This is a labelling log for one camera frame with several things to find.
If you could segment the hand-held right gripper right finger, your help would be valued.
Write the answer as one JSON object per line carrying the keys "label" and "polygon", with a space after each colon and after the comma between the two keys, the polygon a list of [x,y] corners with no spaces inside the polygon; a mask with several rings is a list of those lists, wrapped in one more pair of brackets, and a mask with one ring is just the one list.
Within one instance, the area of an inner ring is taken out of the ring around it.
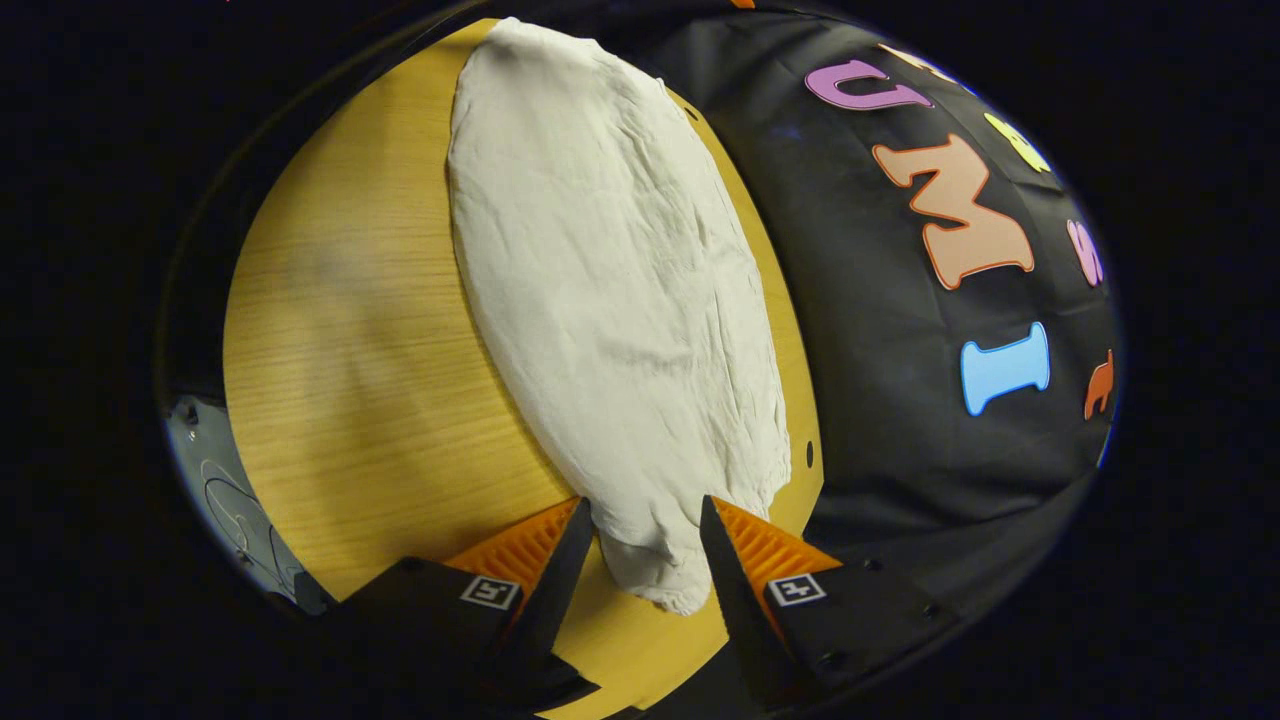
{"label": "hand-held right gripper right finger", "polygon": [[946,606],[877,559],[837,559],[712,495],[699,532],[760,706],[805,707],[856,689],[947,630]]}

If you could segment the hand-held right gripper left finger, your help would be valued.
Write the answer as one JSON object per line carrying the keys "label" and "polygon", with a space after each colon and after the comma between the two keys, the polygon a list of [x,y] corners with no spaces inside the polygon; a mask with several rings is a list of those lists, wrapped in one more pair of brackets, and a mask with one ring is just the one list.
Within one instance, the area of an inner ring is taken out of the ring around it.
{"label": "hand-held right gripper left finger", "polygon": [[553,650],[591,541],[590,505],[571,498],[452,559],[404,557],[323,615],[323,637],[439,705],[516,717],[570,705],[596,689]]}

